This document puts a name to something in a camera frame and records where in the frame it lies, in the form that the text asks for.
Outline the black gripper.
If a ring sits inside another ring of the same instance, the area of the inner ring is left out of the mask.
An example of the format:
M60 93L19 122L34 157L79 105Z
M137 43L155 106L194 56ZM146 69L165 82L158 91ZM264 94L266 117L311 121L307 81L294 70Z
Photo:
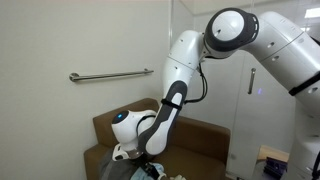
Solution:
M156 167L151 163L147 162L144 163L141 168L143 171L152 179L158 179L160 177L159 172L157 171Z

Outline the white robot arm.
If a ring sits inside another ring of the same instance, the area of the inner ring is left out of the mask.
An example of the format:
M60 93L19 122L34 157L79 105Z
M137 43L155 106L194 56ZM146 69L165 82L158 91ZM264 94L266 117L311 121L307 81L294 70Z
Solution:
M239 51L255 59L305 110L296 120L285 179L319 180L319 142L311 138L319 131L319 45L293 22L271 11L257 16L225 8L213 15L204 32L183 32L164 65L160 109L124 111L112 122L118 140L113 158L162 153L201 61L234 60Z

